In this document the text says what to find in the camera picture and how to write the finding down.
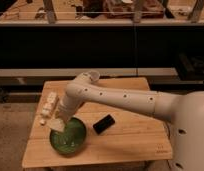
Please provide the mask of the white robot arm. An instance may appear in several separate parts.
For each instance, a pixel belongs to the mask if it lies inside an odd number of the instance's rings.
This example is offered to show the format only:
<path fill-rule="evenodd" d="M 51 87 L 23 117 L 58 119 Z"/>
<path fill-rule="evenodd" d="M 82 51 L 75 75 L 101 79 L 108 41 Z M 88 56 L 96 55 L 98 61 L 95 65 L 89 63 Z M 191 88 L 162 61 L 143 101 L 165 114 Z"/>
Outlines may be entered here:
<path fill-rule="evenodd" d="M 106 88 L 100 73 L 83 72 L 67 83 L 59 114 L 69 121 L 85 102 L 139 113 L 174 125 L 172 171 L 204 171 L 204 91 L 186 95 L 160 91 Z"/>

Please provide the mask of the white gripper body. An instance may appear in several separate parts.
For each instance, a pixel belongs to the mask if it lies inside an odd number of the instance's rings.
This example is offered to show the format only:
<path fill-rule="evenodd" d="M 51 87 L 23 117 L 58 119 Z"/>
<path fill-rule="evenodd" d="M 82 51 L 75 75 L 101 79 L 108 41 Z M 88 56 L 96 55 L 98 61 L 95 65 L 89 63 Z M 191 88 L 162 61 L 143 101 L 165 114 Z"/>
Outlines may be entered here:
<path fill-rule="evenodd" d="M 64 96 L 63 98 L 60 99 L 59 104 L 57 106 L 59 111 L 59 117 L 65 123 L 67 123 L 72 118 L 72 116 L 77 112 L 81 105 L 82 101 L 69 96 Z"/>

